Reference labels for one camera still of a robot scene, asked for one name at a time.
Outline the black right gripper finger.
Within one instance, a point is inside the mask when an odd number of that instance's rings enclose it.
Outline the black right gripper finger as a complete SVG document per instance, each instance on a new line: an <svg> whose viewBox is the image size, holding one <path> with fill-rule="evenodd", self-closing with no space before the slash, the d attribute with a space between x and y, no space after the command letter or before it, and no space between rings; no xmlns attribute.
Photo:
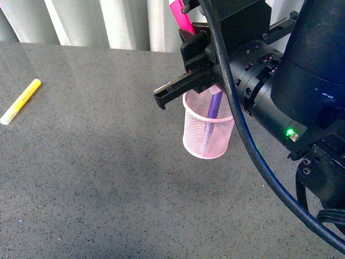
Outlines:
<svg viewBox="0 0 345 259"><path fill-rule="evenodd" d="M208 24L203 22L192 22L188 13L197 8L199 13L204 16L204 12L198 1L178 1L178 26L181 33L181 40L185 41L190 35L194 36L202 30L208 30Z"/></svg>

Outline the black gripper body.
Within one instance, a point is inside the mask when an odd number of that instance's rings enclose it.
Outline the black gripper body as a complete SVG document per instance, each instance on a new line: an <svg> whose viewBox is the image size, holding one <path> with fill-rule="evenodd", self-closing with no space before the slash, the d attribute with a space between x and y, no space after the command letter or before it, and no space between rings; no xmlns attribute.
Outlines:
<svg viewBox="0 0 345 259"><path fill-rule="evenodd" d="M272 8L265 1L212 1L222 37L228 53L250 40L267 45L291 33L298 17L289 17L270 24ZM215 44L210 28L182 41L181 55L186 73L154 91L154 99L161 109L189 90L202 93L213 83L212 68L217 64Z"/></svg>

